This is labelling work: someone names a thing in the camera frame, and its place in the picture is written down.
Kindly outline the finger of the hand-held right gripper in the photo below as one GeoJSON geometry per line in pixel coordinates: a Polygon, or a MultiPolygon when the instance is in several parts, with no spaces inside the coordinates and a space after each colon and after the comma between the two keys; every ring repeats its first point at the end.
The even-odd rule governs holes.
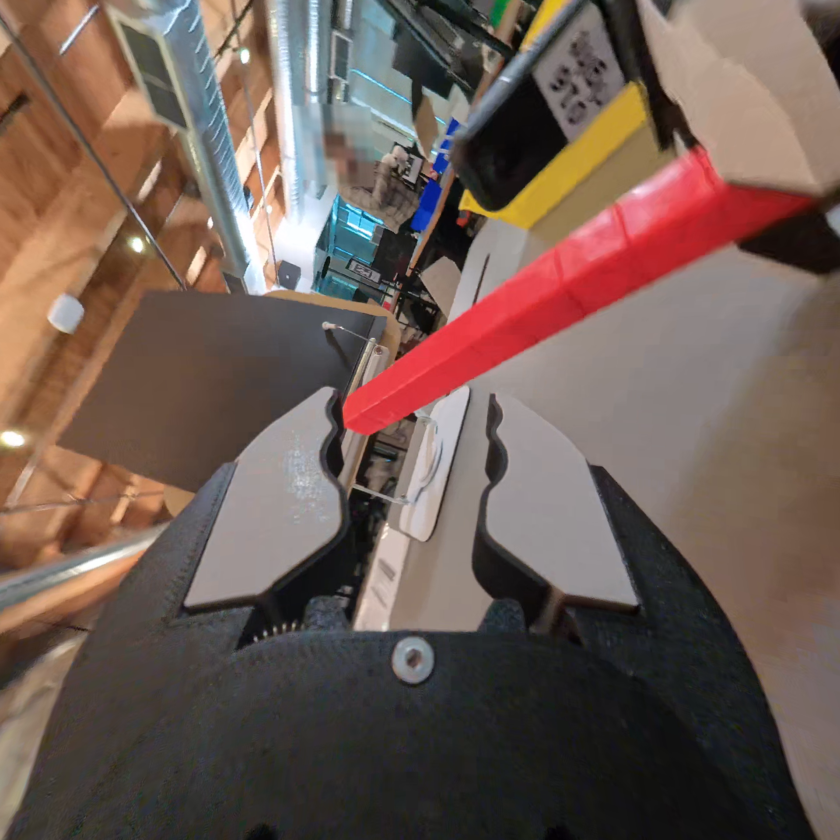
{"type": "Polygon", "coordinates": [[[827,277],[839,270],[839,195],[736,242],[746,255],[827,277]]]}
{"type": "Polygon", "coordinates": [[[799,2],[637,2],[658,81],[727,183],[825,198],[839,92],[799,2]]]}

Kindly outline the blue parts tray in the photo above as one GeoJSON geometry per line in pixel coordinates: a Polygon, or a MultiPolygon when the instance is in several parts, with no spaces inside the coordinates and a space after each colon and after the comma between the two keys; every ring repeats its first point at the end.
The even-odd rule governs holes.
{"type": "Polygon", "coordinates": [[[418,235],[425,233],[430,226],[438,202],[443,194],[443,180],[449,167],[449,152],[453,138],[459,127],[459,121],[452,118],[448,123],[444,139],[437,150],[432,165],[432,173],[436,177],[427,181],[411,222],[412,231],[418,235]]]}

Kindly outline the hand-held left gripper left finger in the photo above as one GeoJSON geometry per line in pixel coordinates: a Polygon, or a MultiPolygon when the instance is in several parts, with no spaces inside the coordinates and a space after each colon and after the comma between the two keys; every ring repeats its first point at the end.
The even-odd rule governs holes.
{"type": "Polygon", "coordinates": [[[240,453],[184,607],[256,604],[335,548],[347,532],[341,393],[324,386],[240,453]]]}

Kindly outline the red brick stick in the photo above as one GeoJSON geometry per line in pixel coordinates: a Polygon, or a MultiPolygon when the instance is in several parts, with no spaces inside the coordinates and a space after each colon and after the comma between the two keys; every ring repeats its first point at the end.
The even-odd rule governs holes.
{"type": "Polygon", "coordinates": [[[371,435],[521,352],[818,200],[725,182],[695,148],[637,185],[347,397],[371,435]]]}

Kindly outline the silver ventilation duct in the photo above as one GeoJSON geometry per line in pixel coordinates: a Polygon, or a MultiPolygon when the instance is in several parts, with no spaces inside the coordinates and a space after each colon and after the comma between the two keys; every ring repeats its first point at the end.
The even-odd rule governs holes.
{"type": "Polygon", "coordinates": [[[256,234],[200,4],[118,1],[104,7],[154,115],[178,133],[224,251],[226,287],[265,295],[256,234]]]}

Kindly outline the white stand base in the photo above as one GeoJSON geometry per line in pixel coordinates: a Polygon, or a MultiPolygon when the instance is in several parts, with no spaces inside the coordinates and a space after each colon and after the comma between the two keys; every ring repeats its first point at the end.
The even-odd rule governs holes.
{"type": "Polygon", "coordinates": [[[416,415],[422,436],[406,490],[398,498],[402,505],[397,525],[416,541],[426,542],[434,533],[470,394],[470,387],[462,385],[416,415]]]}

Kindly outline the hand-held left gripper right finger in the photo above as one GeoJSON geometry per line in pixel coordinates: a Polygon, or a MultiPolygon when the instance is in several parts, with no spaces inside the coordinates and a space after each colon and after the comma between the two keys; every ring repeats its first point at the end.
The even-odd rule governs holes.
{"type": "Polygon", "coordinates": [[[525,613],[552,603],[635,613],[639,596],[590,463],[517,398],[490,394],[487,485],[472,571],[495,600],[525,613]]]}

